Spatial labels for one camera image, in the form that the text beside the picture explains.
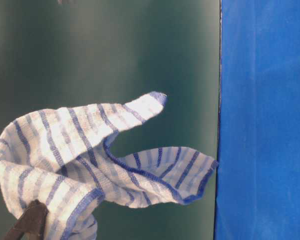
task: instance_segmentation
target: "blue and white striped towel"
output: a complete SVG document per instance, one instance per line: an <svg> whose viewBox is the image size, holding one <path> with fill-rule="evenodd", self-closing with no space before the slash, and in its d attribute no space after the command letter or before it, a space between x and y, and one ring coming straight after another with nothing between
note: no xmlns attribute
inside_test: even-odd
<svg viewBox="0 0 300 240"><path fill-rule="evenodd" d="M119 132L141 125L164 107L151 92L126 104L44 109L11 122L0 136L0 187L19 218L35 199L49 210L44 239L92 240L92 211L107 200L131 208L202 197L217 162L188 147L160 147L116 158Z"/></svg>

